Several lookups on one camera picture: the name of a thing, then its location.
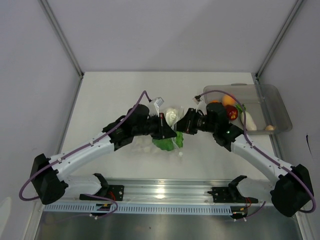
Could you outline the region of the green lettuce leaf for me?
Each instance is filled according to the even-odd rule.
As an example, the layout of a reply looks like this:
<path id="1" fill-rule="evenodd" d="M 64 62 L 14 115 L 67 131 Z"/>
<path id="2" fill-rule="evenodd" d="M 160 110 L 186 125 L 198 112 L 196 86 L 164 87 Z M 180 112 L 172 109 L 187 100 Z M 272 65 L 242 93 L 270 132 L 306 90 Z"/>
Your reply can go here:
<path id="1" fill-rule="evenodd" d="M 162 151 L 175 151 L 184 146 L 183 133 L 176 131 L 175 124 L 184 116 L 184 108 L 182 106 L 171 106 L 164 110 L 164 117 L 168 125 L 176 132 L 176 137 L 156 140 L 152 143 Z"/>

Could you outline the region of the clear zip top bag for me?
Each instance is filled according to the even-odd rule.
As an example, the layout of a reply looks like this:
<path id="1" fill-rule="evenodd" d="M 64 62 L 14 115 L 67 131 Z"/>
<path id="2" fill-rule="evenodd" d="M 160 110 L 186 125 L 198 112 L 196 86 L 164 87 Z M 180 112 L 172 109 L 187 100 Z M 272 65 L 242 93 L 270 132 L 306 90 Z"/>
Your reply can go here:
<path id="1" fill-rule="evenodd" d="M 184 137 L 177 131 L 176 123 L 184 116 L 184 107 L 172 105 L 163 110 L 168 125 L 175 131 L 176 137 L 156 140 L 150 136 L 135 137 L 131 150 L 136 154 L 166 154 L 171 156 L 183 156 Z"/>

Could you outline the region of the red apple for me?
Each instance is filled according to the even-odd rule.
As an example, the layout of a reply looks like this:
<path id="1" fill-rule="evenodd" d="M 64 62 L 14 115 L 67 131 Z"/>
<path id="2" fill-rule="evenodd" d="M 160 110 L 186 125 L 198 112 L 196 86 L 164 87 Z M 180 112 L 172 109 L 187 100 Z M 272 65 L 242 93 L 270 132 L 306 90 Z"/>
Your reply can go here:
<path id="1" fill-rule="evenodd" d="M 238 118 L 238 109 L 234 105 L 225 106 L 227 117 L 230 121 L 234 121 Z"/>

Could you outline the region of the white daikon radish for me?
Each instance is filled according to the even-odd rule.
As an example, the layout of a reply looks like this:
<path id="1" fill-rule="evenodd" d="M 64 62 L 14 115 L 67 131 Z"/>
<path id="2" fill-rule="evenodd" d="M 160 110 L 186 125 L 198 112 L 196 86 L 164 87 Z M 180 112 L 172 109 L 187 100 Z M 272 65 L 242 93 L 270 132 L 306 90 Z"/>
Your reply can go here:
<path id="1" fill-rule="evenodd" d="M 238 110 L 240 121 L 241 121 L 242 125 L 245 127 L 245 129 L 247 131 L 256 131 L 257 125 L 255 124 L 251 114 L 247 111 L 245 105 L 244 104 L 242 104 L 242 105 L 237 104 L 235 107 Z"/>

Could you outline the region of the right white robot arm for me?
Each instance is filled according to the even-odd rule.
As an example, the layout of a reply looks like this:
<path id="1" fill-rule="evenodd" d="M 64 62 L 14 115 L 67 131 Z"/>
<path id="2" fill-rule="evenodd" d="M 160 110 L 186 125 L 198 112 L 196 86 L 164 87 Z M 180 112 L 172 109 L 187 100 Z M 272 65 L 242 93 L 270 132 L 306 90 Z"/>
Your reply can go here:
<path id="1" fill-rule="evenodd" d="M 175 124 L 176 130 L 195 135 L 198 131 L 211 133 L 216 143 L 247 160 L 269 180 L 270 201 L 284 216 L 296 212 L 313 213 L 317 208 L 311 178 L 306 167 L 293 166 L 276 156 L 259 149 L 245 130 L 230 123 L 227 111 L 221 103 L 210 103 L 206 115 L 189 108 Z"/>

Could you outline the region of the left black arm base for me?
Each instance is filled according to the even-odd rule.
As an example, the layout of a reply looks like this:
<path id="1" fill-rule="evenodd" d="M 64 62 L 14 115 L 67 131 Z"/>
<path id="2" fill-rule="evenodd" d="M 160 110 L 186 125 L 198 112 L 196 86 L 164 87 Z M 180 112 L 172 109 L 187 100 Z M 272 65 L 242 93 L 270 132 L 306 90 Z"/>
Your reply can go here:
<path id="1" fill-rule="evenodd" d="M 102 187 L 97 193 L 90 194 L 80 194 L 79 199 L 82 201 L 97 201 L 99 200 L 97 197 L 108 198 L 113 201 L 122 201 L 125 193 L 124 185 L 109 185 L 108 188 Z"/>

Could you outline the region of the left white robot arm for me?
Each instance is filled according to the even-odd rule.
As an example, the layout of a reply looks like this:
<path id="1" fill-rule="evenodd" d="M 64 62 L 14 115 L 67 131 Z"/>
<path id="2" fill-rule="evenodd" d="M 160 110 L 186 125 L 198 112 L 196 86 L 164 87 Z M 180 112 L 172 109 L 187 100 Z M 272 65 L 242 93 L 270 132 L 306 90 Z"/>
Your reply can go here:
<path id="1" fill-rule="evenodd" d="M 150 115 L 147 106 L 138 104 L 84 145 L 51 157 L 43 153 L 36 156 L 30 178 L 38 199 L 44 205 L 52 204 L 64 196 L 89 194 L 97 200 L 105 199 L 109 186 L 100 173 L 94 173 L 88 180 L 72 178 L 71 174 L 90 161 L 131 144 L 134 137 L 138 136 L 165 140 L 175 138 L 177 134 L 166 122 L 164 113 Z"/>

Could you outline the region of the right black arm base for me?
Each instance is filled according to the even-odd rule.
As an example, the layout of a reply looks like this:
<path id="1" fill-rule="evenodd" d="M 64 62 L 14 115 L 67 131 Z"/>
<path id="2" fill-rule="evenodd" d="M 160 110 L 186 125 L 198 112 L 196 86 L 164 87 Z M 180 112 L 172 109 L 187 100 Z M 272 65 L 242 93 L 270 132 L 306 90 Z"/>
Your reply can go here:
<path id="1" fill-rule="evenodd" d="M 214 203 L 257 204 L 259 200 L 253 197 L 244 197 L 236 187 L 214 186 L 209 191 Z"/>

